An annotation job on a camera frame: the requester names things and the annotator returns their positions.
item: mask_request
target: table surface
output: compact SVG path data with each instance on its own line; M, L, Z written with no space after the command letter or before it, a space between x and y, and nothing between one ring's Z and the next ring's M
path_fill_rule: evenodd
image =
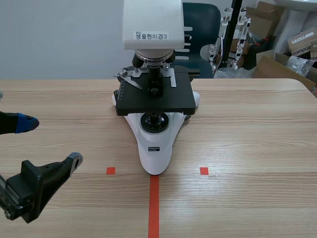
M159 177L160 238L316 238L317 99L292 79L195 79L201 104ZM116 80L0 80L0 110L40 126L0 136L0 173L78 151L84 162L4 238L147 238L150 176L111 102ZM106 175L107 167L116 174ZM209 176L200 175L208 167Z

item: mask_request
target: microscope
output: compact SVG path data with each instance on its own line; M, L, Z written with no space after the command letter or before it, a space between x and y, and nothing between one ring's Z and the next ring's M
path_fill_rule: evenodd
M133 66L116 75L120 88L112 101L117 115L128 121L141 164L151 175L166 170L179 130L200 103L191 87L197 70L169 67L185 38L190 42L182 0L124 0L123 47L135 55Z

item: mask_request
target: chair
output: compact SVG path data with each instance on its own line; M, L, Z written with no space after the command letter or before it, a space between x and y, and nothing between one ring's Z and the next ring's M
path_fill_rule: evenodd
M189 49L189 52L175 51L175 55L189 59L176 59L172 66L198 68L200 75L195 78L213 78L211 65L201 58L200 51L203 46L216 43L220 29L220 11L211 4L189 2L183 3L183 9L184 25L192 27L193 30L185 31L184 49Z

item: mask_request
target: black microscope stage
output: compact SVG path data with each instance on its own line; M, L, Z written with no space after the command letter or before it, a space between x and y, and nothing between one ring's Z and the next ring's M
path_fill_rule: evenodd
M176 87L172 88L170 78L163 78L163 95L153 97L148 90L149 75L143 73L133 78L143 89L138 89L122 80L116 98L118 116L131 113L184 113L195 114L196 103L189 74L176 72Z

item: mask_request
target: red tape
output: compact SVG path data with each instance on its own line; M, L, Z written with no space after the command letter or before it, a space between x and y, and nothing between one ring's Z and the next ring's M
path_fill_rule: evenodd
M150 178L148 238L159 238L159 176L153 175Z
M209 175L207 167L200 167L200 175Z
M106 174L107 175L115 175L115 167L108 167Z

